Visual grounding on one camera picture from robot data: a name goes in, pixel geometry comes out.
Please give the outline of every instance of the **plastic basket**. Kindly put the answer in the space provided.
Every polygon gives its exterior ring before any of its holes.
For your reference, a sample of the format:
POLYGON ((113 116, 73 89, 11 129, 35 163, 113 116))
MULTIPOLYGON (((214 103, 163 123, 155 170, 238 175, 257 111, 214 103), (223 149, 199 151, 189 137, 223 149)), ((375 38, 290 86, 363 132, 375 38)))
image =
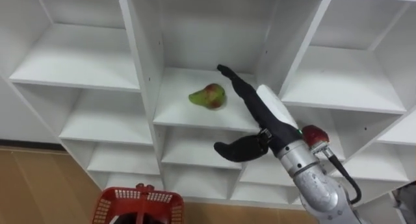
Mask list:
POLYGON ((92 224, 109 224, 115 216, 137 213, 137 224, 149 214, 162 223, 182 224, 183 199, 174 192, 155 191, 151 185, 136 188, 107 188, 98 199, 92 224))

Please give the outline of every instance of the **black cable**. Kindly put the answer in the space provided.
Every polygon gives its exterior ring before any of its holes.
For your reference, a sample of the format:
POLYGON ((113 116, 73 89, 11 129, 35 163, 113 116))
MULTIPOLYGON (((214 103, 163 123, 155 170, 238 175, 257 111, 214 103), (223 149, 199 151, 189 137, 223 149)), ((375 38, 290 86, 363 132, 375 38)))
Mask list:
POLYGON ((357 196, 356 196, 356 198, 354 198, 351 201, 351 204, 353 204, 353 205, 356 204, 358 201, 361 200, 361 197, 362 197, 361 189, 359 188, 358 184, 350 176, 350 174, 348 174, 348 172, 346 171, 346 169, 344 168, 344 166, 338 160, 337 156, 335 156, 335 155, 330 156, 328 160, 335 166, 335 168, 338 169, 338 171, 347 179, 347 181, 351 184, 351 186, 356 191, 357 196))

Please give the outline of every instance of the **shelf board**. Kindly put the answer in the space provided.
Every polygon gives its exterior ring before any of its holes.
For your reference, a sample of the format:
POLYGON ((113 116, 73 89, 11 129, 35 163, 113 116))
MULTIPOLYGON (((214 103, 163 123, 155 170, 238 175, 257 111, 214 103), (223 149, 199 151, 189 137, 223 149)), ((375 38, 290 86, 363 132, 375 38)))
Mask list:
MULTIPOLYGON (((251 75, 241 75, 241 77, 257 87, 251 75)), ((219 71, 166 68, 153 122, 169 126, 256 133, 259 131, 258 124, 243 100, 234 92, 230 80, 222 76, 219 71), (211 83, 220 84, 225 89, 227 95, 225 106, 218 110, 208 110, 188 100, 189 94, 211 83)))
POLYGON ((214 150, 215 142, 231 143, 241 136, 239 132, 170 127, 162 162, 241 169, 241 163, 230 162, 214 150))
POLYGON ((141 96, 83 90, 59 136, 67 140, 152 145, 141 96))
POLYGON ((145 175, 160 174, 153 149, 109 143, 101 143, 96 146, 87 170, 145 175))
POLYGON ((240 182, 231 196, 232 201, 290 204, 298 195, 296 188, 240 182))
POLYGON ((233 174, 225 169, 166 166, 164 182, 166 190, 183 197, 227 199, 233 174))
POLYGON ((377 139, 378 142, 416 146, 416 110, 377 139))
POLYGON ((353 49, 310 46, 281 100, 298 106, 406 112, 374 54, 353 49))
POLYGON ((54 24, 10 76, 16 83, 139 92, 124 29, 54 24))
POLYGON ((155 190, 164 190, 162 180, 159 176, 128 173, 111 173, 105 187, 135 188, 139 183, 143 183, 144 185, 150 184, 155 187, 155 190))
POLYGON ((272 184, 280 186, 294 186, 286 169, 279 159, 272 156, 264 156, 247 163, 247 167, 240 178, 241 182, 257 184, 272 184))
MULTIPOLYGON (((355 179, 410 182, 392 145, 373 144, 351 158, 344 167, 355 179)), ((342 177, 338 171, 332 176, 342 177)))

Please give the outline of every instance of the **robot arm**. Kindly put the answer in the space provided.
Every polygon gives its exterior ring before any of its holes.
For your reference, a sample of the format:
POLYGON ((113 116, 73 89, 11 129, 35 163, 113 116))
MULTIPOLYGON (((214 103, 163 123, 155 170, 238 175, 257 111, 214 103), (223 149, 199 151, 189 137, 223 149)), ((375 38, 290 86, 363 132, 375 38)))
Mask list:
MULTIPOLYGON (((221 65, 217 68, 231 80, 261 131, 231 144, 217 142, 215 150, 225 159, 245 162, 265 155, 270 148, 298 187, 304 208, 320 224, 365 224, 352 207, 343 186, 324 174, 296 122, 273 91, 265 85, 256 91, 229 68, 221 65)), ((313 150, 331 156, 327 146, 325 142, 319 142, 313 150)))

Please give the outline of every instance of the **red-green pear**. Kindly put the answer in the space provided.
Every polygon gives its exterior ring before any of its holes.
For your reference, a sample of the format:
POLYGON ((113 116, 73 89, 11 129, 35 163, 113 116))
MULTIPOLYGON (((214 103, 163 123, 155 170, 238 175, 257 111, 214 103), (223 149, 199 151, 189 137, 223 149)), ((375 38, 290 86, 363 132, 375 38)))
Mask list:
POLYGON ((226 91, 219 84, 209 84, 189 95, 189 101, 210 110, 220 108, 226 102, 226 91))

